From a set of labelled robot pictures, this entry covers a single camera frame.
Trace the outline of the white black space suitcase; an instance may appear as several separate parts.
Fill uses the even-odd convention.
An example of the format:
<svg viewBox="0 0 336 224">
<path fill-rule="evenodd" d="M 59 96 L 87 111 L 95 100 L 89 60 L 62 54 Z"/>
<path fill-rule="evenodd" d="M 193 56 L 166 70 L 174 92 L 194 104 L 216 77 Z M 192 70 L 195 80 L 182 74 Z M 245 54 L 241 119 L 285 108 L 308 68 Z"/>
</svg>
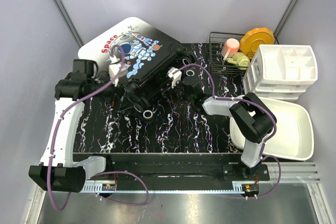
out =
<svg viewBox="0 0 336 224">
<path fill-rule="evenodd" d="M 147 22 L 128 17 L 78 51 L 78 58 L 93 60 L 99 71 L 108 71 L 124 53 L 125 72 L 118 77 L 114 105 L 133 117 L 150 123 L 154 118 L 152 100 L 171 85 L 168 71 L 196 58 L 176 39 Z"/>
</svg>

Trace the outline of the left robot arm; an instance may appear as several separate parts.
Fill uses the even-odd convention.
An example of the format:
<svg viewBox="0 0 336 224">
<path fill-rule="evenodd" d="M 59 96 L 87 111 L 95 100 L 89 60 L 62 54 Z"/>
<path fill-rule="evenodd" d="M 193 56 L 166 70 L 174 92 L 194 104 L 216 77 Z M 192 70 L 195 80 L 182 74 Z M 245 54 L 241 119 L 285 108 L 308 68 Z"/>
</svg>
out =
<svg viewBox="0 0 336 224">
<path fill-rule="evenodd" d="M 85 101 L 97 95 L 110 98 L 122 68 L 122 63 L 111 64 L 110 80 L 102 84 L 95 81 L 99 70 L 95 61 L 76 59 L 72 72 L 56 84 L 55 115 L 48 144 L 39 164 L 30 166 L 28 171 L 41 189 L 79 193 L 91 177 L 97 175 L 107 180 L 113 175 L 113 167 L 104 157 L 92 156 L 75 162 L 73 145 Z"/>
</svg>

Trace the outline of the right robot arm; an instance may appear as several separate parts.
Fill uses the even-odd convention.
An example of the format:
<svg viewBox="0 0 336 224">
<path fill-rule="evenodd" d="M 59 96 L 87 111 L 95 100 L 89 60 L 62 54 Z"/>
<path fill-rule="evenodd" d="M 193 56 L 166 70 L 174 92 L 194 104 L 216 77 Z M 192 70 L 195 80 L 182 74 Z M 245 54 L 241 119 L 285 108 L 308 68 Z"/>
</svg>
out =
<svg viewBox="0 0 336 224">
<path fill-rule="evenodd" d="M 243 153 L 234 172 L 244 180 L 257 174 L 262 163 L 265 142 L 276 129 L 277 119 L 254 93 L 241 97 L 220 98 L 205 93 L 195 77 L 166 77 L 169 91 L 202 115 L 220 115 L 232 118 L 245 138 Z"/>
</svg>

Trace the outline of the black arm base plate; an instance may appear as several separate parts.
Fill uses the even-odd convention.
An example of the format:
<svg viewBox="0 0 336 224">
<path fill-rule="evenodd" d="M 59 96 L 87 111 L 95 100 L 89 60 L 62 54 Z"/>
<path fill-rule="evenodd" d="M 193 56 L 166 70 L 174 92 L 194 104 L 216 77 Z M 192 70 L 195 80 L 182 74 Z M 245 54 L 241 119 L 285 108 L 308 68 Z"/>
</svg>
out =
<svg viewBox="0 0 336 224">
<path fill-rule="evenodd" d="M 75 161 L 90 156 L 107 159 L 107 171 L 128 171 L 151 178 L 213 178 L 224 181 L 269 181 L 265 164 L 244 168 L 240 153 L 74 153 Z"/>
</svg>

